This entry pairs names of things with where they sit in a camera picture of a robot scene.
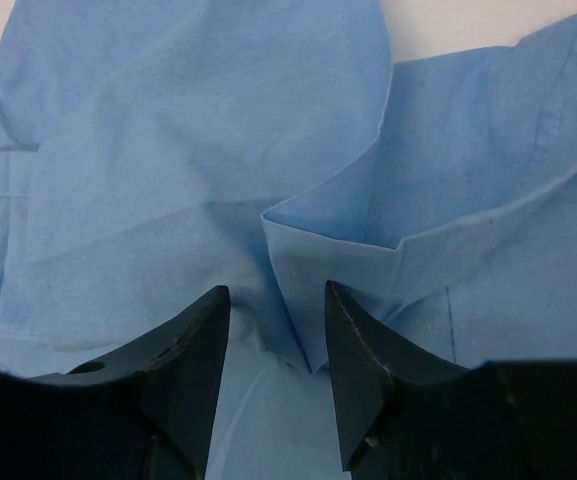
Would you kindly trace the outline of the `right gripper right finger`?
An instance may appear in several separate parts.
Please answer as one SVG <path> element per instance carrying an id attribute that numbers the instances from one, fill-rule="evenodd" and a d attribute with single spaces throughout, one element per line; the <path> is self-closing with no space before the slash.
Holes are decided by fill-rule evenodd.
<path id="1" fill-rule="evenodd" d="M 355 479 L 577 479 L 577 360 L 466 369 L 394 332 L 340 284 L 325 334 Z"/>

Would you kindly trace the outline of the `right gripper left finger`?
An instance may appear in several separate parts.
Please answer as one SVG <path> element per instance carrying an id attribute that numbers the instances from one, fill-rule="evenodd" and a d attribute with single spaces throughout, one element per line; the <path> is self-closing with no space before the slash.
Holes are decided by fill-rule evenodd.
<path id="1" fill-rule="evenodd" d="M 0 372 L 0 479 L 201 479 L 229 332 L 217 286 L 65 374 Z"/>

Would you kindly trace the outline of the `light blue long sleeve shirt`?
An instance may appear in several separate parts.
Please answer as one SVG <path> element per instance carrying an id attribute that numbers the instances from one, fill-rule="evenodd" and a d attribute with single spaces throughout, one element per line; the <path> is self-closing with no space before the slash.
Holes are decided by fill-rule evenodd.
<path id="1" fill-rule="evenodd" d="M 324 285 L 447 360 L 577 357 L 577 13 L 394 62 L 376 1 L 19 1 L 0 42 L 0 370 L 216 284 L 207 475 L 339 479 Z"/>

